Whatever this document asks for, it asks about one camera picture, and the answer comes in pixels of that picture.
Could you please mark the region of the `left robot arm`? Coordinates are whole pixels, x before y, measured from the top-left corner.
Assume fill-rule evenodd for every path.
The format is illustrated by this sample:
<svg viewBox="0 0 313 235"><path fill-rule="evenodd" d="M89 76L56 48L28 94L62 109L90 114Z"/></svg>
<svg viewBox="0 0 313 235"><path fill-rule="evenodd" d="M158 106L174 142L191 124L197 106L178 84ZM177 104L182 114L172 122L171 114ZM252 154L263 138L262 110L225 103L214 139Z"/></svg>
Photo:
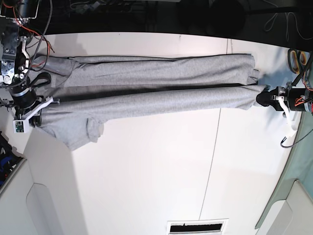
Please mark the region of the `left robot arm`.
<svg viewBox="0 0 313 235"><path fill-rule="evenodd" d="M288 56L289 67L297 77L287 83L286 87L276 87L271 91L263 91L256 97L258 104L271 106L276 111L283 111L279 98L289 111L313 112L313 54L306 59L303 52L299 52L295 59Z"/></svg>

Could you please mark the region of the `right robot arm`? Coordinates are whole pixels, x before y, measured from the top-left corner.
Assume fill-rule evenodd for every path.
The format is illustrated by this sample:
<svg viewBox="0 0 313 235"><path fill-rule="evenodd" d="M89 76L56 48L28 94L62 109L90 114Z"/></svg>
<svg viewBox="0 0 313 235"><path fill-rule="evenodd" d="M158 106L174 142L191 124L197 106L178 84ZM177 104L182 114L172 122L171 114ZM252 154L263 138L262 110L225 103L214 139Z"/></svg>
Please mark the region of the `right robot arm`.
<svg viewBox="0 0 313 235"><path fill-rule="evenodd" d="M52 97L37 95L36 90L51 83L51 76L42 72L47 60L34 63L36 55L30 56L27 47L33 38L38 37L35 50L42 42L47 52L51 44L43 31L37 31L28 24L37 17L38 0L2 0L0 16L8 20L0 37L2 56L0 60L0 87L8 90L12 99L1 99L0 105L13 113L14 133L26 133L30 127L41 125L42 109L54 103Z"/></svg>

